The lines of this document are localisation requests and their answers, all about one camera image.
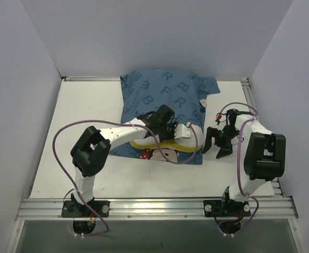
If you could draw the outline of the white pillow with yellow edge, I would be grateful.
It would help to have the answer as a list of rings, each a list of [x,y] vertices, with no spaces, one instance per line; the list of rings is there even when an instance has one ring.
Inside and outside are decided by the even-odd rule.
[[[158,135],[156,135],[156,139],[159,142],[159,147],[181,151],[185,153],[193,153],[196,149],[196,142],[197,142],[198,144],[197,150],[200,150],[203,146],[204,141],[203,131],[200,126],[197,126],[195,124],[192,124],[191,126],[194,131],[192,131],[191,128],[185,126],[186,130],[190,134],[188,138],[159,141],[159,137]],[[149,136],[144,139],[133,140],[130,142],[130,144],[133,148],[139,150],[145,150],[145,149],[154,150],[158,148],[153,136]]]

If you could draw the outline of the blue cartoon print pillowcase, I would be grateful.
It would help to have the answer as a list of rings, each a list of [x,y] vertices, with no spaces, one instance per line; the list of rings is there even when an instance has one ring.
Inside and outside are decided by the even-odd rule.
[[[188,122],[200,126],[204,132],[207,96],[220,93],[217,81],[211,76],[200,76],[193,71],[144,69],[120,77],[123,98],[121,123],[139,115],[156,111],[162,105],[170,107],[178,123]],[[202,164],[202,148],[185,153],[158,147],[139,150],[130,142],[110,151],[111,155],[189,164]]]

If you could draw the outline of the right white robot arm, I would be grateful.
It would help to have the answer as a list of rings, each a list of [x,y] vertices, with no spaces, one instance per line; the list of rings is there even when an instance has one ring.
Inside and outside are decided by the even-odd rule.
[[[266,129],[249,111],[230,109],[222,130],[208,127],[203,153],[219,147],[218,159],[233,153],[237,144],[237,182],[226,188],[219,203],[221,212],[231,216],[262,185],[281,177],[285,170],[286,138]]]

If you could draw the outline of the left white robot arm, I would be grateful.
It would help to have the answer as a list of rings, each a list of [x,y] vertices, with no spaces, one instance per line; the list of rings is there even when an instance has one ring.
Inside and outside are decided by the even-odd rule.
[[[170,107],[162,105],[155,112],[140,115],[114,128],[86,128],[70,152],[78,188],[71,197],[73,210],[81,217],[92,212],[95,175],[103,169],[110,150],[149,136],[155,136],[158,142],[173,139],[177,126],[173,122],[174,115]]]

